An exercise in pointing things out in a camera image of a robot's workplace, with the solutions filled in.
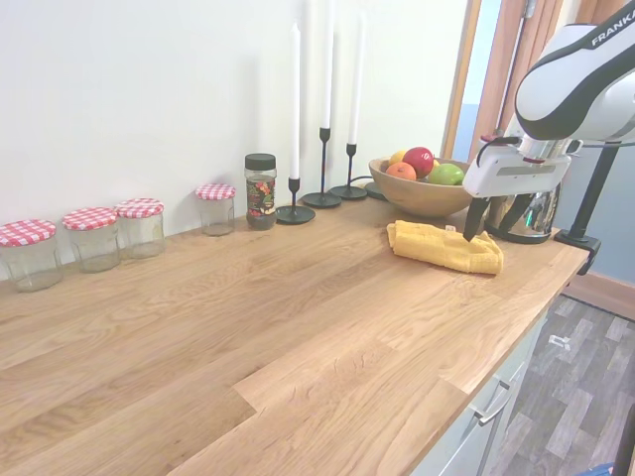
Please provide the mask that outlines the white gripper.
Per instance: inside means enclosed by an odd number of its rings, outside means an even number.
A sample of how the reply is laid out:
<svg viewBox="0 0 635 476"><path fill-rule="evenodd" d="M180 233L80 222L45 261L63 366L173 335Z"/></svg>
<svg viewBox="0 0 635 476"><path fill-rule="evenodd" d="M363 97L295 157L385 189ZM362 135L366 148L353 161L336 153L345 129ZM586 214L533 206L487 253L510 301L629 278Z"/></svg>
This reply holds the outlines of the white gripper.
<svg viewBox="0 0 635 476"><path fill-rule="evenodd" d="M555 189L571 162L567 155L542 163L528 162L516 147L487 147L479 160L472 161L462 181L465 191L474 197L467 210L463 238L470 242L477 235L490 197L517 194L500 221L501 230L510 230L531 204L534 193Z"/></svg>

